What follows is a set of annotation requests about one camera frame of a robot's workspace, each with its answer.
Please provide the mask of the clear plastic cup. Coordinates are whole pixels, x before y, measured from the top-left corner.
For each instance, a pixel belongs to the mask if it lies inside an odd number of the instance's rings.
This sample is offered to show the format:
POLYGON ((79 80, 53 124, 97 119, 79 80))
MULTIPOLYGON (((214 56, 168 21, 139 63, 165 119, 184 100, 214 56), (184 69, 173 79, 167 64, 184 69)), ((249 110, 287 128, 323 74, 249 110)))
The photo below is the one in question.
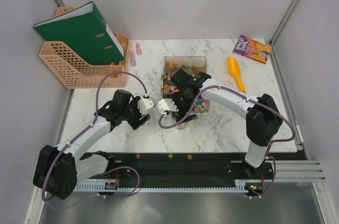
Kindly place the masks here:
POLYGON ((177 130, 184 130, 184 129, 186 129, 188 126, 189 126, 189 123, 188 123, 188 122, 184 122, 184 123, 178 124, 175 128, 176 128, 177 130))

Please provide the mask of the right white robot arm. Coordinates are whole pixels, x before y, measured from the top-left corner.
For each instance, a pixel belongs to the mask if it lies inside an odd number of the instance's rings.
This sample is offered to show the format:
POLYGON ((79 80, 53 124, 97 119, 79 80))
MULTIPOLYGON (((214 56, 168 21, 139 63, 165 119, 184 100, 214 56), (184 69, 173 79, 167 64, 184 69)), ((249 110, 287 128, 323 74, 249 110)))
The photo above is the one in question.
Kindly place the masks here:
POLYGON ((245 119, 246 135, 250 144, 242 170, 248 178, 257 177, 262 171, 261 164, 264 162, 269 143, 282 124, 273 98, 268 94, 256 97, 231 88, 226 90, 204 72, 192 76, 179 69, 172 75, 171 82, 179 90, 168 96, 177 107, 177 111, 172 114, 176 122, 193 111, 195 98, 215 102, 245 119))

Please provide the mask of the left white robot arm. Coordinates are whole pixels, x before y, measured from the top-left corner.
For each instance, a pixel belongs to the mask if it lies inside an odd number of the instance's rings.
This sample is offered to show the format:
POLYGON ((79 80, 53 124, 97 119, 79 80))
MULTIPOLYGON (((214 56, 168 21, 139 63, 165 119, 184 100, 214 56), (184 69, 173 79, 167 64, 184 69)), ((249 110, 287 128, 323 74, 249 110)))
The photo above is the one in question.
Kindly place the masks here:
POLYGON ((33 185, 65 199, 79 182, 98 174, 105 178, 114 176, 117 169, 115 163, 110 162, 111 155, 98 151, 84 157, 85 153, 123 122, 133 130, 143 126, 150 119, 148 111, 153 107, 150 97, 133 96, 122 89, 115 91, 113 98, 98 109, 93 120, 72 139, 40 150, 33 185))

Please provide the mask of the clear four-compartment candy box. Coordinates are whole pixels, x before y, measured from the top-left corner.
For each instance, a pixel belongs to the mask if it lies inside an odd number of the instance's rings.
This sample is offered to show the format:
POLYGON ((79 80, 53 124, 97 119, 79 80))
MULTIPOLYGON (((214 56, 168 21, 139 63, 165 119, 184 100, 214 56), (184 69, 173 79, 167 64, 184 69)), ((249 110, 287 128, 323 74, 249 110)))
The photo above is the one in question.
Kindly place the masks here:
POLYGON ((163 98, 170 98, 172 94, 178 93, 198 72, 207 73, 205 56, 166 56, 162 75, 163 98))

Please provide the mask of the yellow plastic scoop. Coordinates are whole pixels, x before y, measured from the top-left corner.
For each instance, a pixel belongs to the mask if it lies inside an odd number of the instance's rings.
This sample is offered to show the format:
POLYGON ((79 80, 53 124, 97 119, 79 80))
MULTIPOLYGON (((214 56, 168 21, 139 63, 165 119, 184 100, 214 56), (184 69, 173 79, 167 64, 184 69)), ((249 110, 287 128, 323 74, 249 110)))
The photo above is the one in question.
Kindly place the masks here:
POLYGON ((240 67, 238 65, 237 60, 234 57, 228 57, 226 61, 229 74, 235 79, 238 89, 241 92, 245 93, 246 91, 241 79, 240 67))

